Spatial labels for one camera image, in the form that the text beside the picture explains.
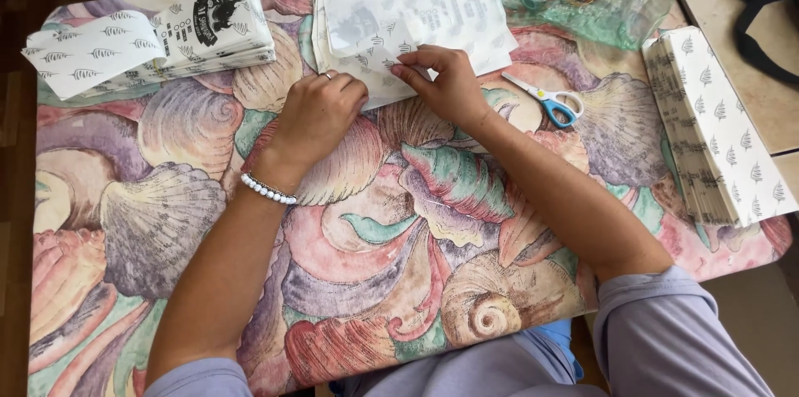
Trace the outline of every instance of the scissor blade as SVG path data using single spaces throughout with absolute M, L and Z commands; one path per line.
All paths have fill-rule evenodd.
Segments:
M 507 72 L 503 72 L 503 73 L 502 73 L 502 76 L 503 76 L 504 78 L 506 78 L 506 79 L 510 80 L 510 81 L 511 81 L 511 82 L 513 82 L 513 83 L 514 83 L 514 84 L 515 84 L 517 87 L 520 87 L 520 88 L 522 88 L 523 90 L 525 90 L 525 91 L 526 91 L 526 92 L 528 92 L 528 93 L 533 93 L 533 92 L 534 92 L 533 90 L 535 90 L 535 89 L 538 89 L 538 88 L 535 88 L 535 87 L 531 86 L 530 84 L 526 84 L 526 83 L 524 83 L 523 81 L 521 81 L 521 80 L 519 80 L 519 79 L 515 78 L 513 75 L 510 75 L 510 74 L 508 74 Z

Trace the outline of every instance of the lavender shirt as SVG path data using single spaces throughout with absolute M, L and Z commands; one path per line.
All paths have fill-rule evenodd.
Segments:
M 594 347 L 615 396 L 771 396 L 717 318 L 713 297 L 678 267 L 599 289 Z M 353 397 L 606 397 L 574 384 L 558 344 L 513 335 L 344 380 Z M 168 372 L 145 397 L 250 397 L 241 367 L 211 358 Z

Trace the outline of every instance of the scissors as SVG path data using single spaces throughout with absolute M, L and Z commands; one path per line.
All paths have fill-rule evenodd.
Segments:
M 583 115 L 583 111 L 585 107 L 583 106 L 583 101 L 574 93 L 570 92 L 546 92 L 541 88 L 534 87 L 530 84 L 526 84 L 523 81 L 515 78 L 513 75 L 508 74 L 507 72 L 503 72 L 502 76 L 511 82 L 513 82 L 517 87 L 522 88 L 529 94 L 533 96 L 541 105 L 544 107 L 544 111 L 546 115 L 549 116 L 552 123 L 558 128 L 566 128 L 574 124 L 574 121 L 577 120 L 580 116 Z M 563 97 L 563 102 L 558 100 L 558 97 Z M 577 111 L 575 111 L 572 107 L 570 107 L 566 102 L 571 101 L 577 106 Z M 566 122 L 562 123 L 558 118 L 555 117 L 554 112 L 558 112 L 562 114 L 566 118 Z

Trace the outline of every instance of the table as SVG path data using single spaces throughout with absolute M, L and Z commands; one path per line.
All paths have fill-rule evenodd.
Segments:
M 45 28 L 123 8 L 152 15 L 170 1 L 73 4 Z M 288 87 L 315 73 L 312 0 L 262 4 L 273 64 L 80 101 L 39 87 L 30 396 L 143 392 L 175 281 L 270 137 Z M 479 78 L 486 99 L 620 198 L 677 264 L 706 280 L 784 253 L 792 240 L 784 217 L 744 229 L 688 219 L 639 53 L 574 39 L 512 9 L 509 21 L 519 41 L 510 72 L 581 92 L 586 114 L 559 130 L 498 72 Z M 664 28 L 682 24 L 675 6 Z M 306 178 L 306 205 L 288 211 L 275 241 L 238 350 L 256 395 L 596 309 L 591 271 L 483 152 L 418 99 L 356 120 Z M 447 168 L 488 174 L 433 196 L 428 184 L 453 185 L 431 172 Z M 475 188 L 494 192 L 464 194 Z

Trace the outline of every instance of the lavender sleeve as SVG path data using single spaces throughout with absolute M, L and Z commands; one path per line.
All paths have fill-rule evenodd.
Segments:
M 143 397 L 253 397 L 245 372 L 229 358 L 205 358 L 175 367 Z
M 599 289 L 594 348 L 615 397 L 772 396 L 683 269 L 624 275 Z

